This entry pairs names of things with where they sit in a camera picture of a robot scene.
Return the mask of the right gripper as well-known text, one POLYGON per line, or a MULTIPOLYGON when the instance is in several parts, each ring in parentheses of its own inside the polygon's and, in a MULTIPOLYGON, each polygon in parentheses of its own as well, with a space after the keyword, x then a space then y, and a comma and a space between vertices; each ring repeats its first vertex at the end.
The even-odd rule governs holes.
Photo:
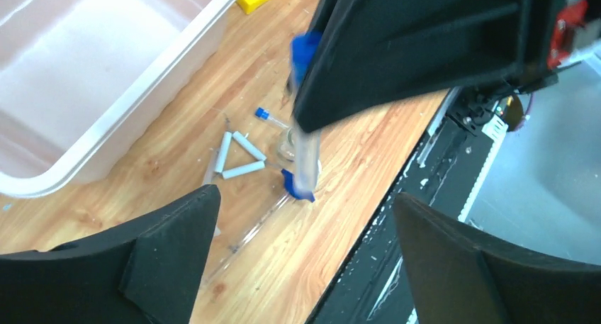
POLYGON ((521 73, 498 84, 466 87, 447 116, 476 133, 494 118, 510 132, 528 121, 537 91, 558 82, 560 72, 578 63, 577 53, 600 42, 600 0, 533 0, 521 73))

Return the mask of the white clay triangle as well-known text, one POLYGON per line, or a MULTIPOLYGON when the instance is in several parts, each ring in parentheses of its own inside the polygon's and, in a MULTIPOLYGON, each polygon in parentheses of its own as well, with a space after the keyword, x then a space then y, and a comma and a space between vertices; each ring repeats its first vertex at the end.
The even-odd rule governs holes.
POLYGON ((276 157, 279 131, 261 121, 234 122, 220 112, 223 132, 206 169, 206 182, 265 179, 271 184, 283 181, 282 164, 276 157))

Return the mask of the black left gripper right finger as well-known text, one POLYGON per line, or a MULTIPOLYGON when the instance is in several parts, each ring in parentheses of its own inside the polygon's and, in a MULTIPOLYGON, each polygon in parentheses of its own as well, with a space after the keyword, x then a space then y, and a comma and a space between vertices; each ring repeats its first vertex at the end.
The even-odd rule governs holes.
POLYGON ((407 193, 393 211, 421 323, 599 323, 600 267, 536 252, 407 193))

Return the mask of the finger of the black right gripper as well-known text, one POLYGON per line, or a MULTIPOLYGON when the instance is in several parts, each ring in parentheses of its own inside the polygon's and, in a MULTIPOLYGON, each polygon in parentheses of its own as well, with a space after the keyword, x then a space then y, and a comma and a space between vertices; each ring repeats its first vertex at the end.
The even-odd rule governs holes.
POLYGON ((305 77, 313 125, 521 73, 532 1, 320 0, 305 77))

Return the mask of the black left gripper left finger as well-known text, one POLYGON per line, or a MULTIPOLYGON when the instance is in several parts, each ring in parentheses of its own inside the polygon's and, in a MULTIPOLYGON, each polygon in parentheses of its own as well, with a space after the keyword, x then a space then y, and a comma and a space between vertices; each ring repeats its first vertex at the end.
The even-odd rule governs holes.
POLYGON ((205 185, 47 252, 2 255, 1 322, 189 322, 220 201, 205 185))

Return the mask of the blue capped tube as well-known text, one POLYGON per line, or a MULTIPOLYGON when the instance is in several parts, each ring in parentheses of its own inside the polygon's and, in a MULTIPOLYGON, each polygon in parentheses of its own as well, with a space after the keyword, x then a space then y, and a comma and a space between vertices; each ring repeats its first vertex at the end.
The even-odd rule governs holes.
POLYGON ((254 115, 266 122, 269 122, 270 124, 273 124, 281 129, 288 129, 289 126, 287 124, 285 124, 283 121, 279 120, 278 118, 274 117, 268 110, 266 110, 265 108, 262 107, 258 107, 256 109, 256 111, 254 112, 254 115))
POLYGON ((321 131, 312 123, 312 108, 308 105, 308 86, 305 77, 310 72, 313 57, 322 35, 301 33, 291 41, 289 78, 295 98, 293 107, 294 173, 292 190, 300 199, 311 199, 320 175, 321 131))

